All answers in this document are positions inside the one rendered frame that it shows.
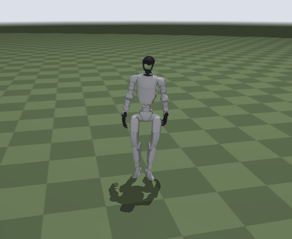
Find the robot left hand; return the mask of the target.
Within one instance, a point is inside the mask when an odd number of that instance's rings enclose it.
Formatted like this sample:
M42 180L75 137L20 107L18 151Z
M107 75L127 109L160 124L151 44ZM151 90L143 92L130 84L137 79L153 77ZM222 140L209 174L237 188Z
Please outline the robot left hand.
M163 121L162 122L163 124L161 124L162 126L166 125L167 117L168 117L168 113L165 113L163 120L161 120L161 121Z

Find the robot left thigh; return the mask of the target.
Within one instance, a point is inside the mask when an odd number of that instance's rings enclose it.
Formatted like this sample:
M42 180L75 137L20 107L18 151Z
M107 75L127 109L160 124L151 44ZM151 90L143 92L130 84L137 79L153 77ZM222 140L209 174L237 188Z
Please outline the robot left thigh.
M161 130L161 117L155 114L152 114L152 131L151 131L151 141L147 143L147 149L152 150L152 148L156 148Z

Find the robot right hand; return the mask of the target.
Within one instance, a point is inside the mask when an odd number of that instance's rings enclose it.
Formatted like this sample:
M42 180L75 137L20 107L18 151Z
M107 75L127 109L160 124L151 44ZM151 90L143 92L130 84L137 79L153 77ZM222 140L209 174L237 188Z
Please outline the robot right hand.
M124 114L122 114L122 122L123 122L123 126L125 128L128 128L127 125L126 125L126 116L127 116L127 112L124 112Z

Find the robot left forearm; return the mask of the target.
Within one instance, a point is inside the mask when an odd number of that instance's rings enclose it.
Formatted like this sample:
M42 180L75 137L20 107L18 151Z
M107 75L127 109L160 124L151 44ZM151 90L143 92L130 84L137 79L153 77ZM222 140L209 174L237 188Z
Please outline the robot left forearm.
M163 107L163 114L168 113L168 101L167 102L162 102L162 107Z

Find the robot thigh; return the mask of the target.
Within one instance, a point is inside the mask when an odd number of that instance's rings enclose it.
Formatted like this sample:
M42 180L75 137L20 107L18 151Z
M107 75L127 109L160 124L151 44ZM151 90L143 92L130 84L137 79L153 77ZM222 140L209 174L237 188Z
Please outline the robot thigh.
M132 146L140 150L142 143L139 142L139 125L140 125L140 114L135 114L131 116L130 119L130 137Z
M152 114L152 131L151 131L151 141L147 143L147 149L152 150L152 148L156 148L161 130L161 117L155 114Z

